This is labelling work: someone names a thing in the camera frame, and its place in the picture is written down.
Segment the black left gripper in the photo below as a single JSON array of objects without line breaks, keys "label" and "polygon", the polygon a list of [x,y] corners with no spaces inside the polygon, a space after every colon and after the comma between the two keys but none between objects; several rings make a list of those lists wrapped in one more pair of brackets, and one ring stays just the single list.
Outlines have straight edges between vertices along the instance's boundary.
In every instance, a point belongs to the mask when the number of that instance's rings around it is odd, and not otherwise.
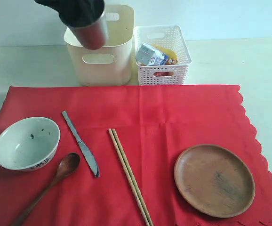
[{"label": "black left gripper", "polygon": [[70,27],[86,27],[96,22],[104,11],[103,0],[35,0],[58,12],[61,21]]}]

